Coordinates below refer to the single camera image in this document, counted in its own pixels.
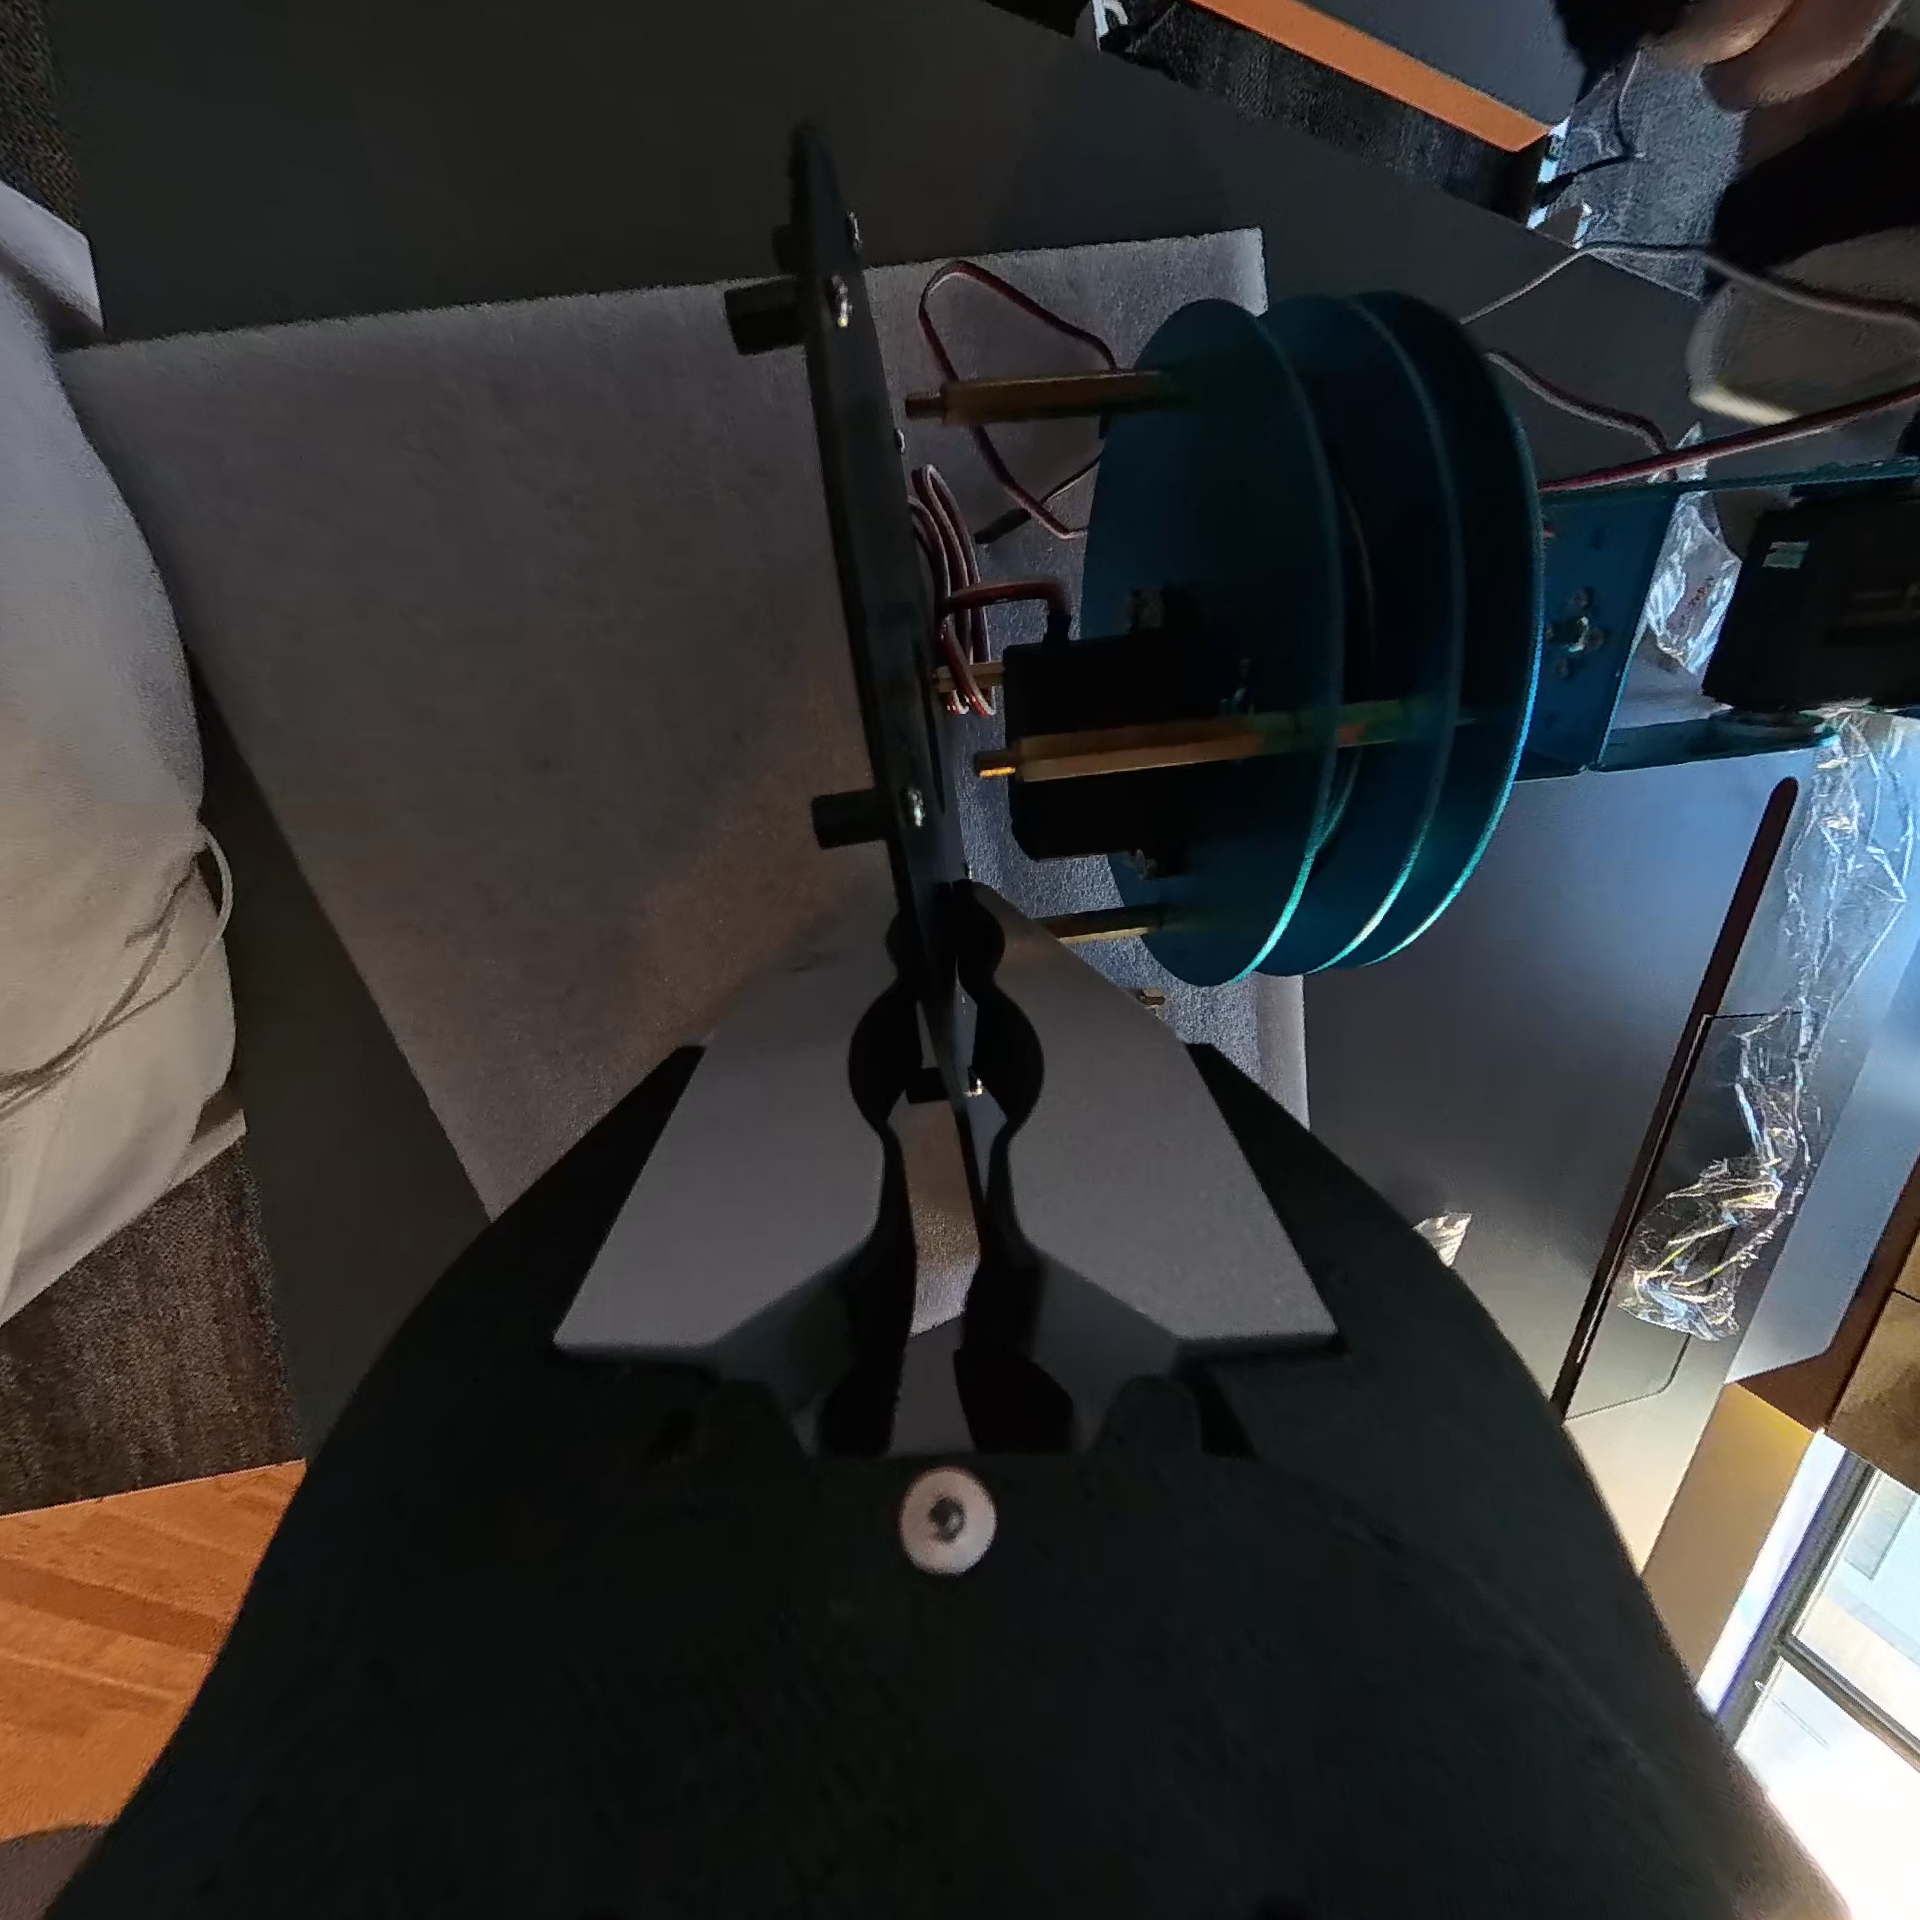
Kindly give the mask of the crumpled clear plastic wrap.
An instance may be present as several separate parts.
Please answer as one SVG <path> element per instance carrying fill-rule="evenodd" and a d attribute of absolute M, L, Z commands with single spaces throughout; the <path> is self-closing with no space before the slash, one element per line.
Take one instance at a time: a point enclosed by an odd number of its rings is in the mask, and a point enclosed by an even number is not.
<path fill-rule="evenodd" d="M 1751 981 L 1700 1049 L 1699 1121 L 1718 1143 L 1682 1156 L 1685 1179 L 1651 1199 L 1622 1254 L 1620 1313 L 1727 1339 L 1748 1282 L 1785 1235 L 1833 1134 L 1833 1078 L 1882 949 L 1916 884 L 1916 718 L 1830 710 L 1766 884 Z"/>

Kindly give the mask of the blue toy robot arm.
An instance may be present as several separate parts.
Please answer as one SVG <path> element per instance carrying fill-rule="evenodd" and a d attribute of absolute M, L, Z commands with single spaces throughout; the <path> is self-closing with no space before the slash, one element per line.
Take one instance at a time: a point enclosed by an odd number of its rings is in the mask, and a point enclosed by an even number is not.
<path fill-rule="evenodd" d="M 1916 407 L 1916 377 L 1559 482 L 1499 373 L 1410 295 L 1182 306 L 1134 366 L 959 377 L 894 403 L 857 218 L 826 139 L 788 146 L 779 274 L 726 290 L 742 354 L 805 354 L 871 780 L 812 802 L 823 847 L 879 844 L 890 949 L 964 1107 L 993 988 L 954 809 L 959 713 L 998 715 L 971 777 L 1010 787 L 1033 860 L 1106 857 L 1119 907 L 1196 988 L 1367 969 L 1419 942 L 1521 780 L 1599 763 L 1661 508 L 1707 470 Z M 897 418 L 1098 426 L 1081 586 L 982 580 Z"/>

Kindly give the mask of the desk with orange edge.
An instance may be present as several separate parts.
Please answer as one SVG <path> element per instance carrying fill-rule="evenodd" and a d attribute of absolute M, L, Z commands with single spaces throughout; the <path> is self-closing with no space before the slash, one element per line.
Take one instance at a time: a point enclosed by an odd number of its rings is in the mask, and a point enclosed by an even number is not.
<path fill-rule="evenodd" d="M 1551 2 L 1205 2 L 1203 12 L 1501 153 L 1547 138 L 1583 89 Z"/>

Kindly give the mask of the mirrored wooden cabinet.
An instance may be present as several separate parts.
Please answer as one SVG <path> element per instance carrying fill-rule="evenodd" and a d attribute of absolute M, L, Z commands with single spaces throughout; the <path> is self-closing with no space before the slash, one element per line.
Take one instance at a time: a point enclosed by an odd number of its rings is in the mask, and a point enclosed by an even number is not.
<path fill-rule="evenodd" d="M 1788 1419 L 1829 1435 L 1918 1493 L 1918 1243 L 1865 1281 L 1830 1343 L 1766 1390 Z"/>

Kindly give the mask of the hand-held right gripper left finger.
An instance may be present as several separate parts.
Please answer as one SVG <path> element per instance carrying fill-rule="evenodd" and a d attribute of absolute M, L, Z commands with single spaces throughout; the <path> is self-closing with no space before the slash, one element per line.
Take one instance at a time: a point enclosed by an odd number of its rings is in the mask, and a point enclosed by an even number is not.
<path fill-rule="evenodd" d="M 917 1003 L 890 918 L 739 994 L 561 1319 L 558 1350 L 764 1387 L 823 1453 L 897 1437 L 917 1238 L 897 1107 Z"/>

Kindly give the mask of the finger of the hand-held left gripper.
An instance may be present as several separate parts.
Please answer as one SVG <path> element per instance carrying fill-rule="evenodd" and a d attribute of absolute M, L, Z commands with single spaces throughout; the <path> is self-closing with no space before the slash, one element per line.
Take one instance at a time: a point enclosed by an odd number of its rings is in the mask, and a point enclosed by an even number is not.
<path fill-rule="evenodd" d="M 1693 404 L 1780 426 L 1918 380 L 1918 228 L 1815 247 L 1772 269 L 1732 269 L 1686 342 Z"/>

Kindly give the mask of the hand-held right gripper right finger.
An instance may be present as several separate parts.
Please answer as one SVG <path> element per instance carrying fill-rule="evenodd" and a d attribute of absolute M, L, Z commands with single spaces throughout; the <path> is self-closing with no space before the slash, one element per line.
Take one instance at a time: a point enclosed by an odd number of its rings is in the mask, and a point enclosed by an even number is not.
<path fill-rule="evenodd" d="M 1337 1324 L 1169 1023 L 994 889 L 954 907 L 962 1091 L 998 1124 L 954 1358 L 980 1449 L 1083 1449 L 1139 1381 L 1330 1353 Z"/>

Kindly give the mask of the large glass window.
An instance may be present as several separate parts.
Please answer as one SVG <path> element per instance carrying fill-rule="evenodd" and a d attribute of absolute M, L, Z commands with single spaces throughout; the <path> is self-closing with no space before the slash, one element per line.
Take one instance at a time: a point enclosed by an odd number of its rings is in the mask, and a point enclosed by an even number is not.
<path fill-rule="evenodd" d="M 1699 1691 L 1785 1811 L 1916 1814 L 1916 1493 L 1818 1435 Z"/>

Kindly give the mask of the person's left hand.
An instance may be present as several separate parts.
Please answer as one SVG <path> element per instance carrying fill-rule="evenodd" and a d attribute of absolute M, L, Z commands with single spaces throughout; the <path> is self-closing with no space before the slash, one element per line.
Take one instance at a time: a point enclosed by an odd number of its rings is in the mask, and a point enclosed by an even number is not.
<path fill-rule="evenodd" d="M 1836 82 L 1902 12 L 1900 2 L 1689 2 L 1644 43 L 1693 69 L 1716 107 L 1753 111 Z"/>

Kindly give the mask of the person's white clothing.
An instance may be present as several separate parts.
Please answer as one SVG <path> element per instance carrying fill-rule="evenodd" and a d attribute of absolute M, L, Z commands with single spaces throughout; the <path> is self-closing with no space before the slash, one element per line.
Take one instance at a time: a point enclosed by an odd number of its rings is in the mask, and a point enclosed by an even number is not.
<path fill-rule="evenodd" d="M 230 870 L 185 651 L 66 396 L 85 236 L 3 187 L 3 1314 L 230 1146 Z"/>

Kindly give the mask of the white foam sheet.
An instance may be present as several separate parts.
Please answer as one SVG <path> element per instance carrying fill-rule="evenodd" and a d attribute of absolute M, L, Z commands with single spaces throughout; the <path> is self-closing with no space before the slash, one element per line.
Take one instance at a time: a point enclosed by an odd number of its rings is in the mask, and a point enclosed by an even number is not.
<path fill-rule="evenodd" d="M 483 1219 L 891 901 L 798 353 L 723 281 L 74 350 L 213 710 Z"/>

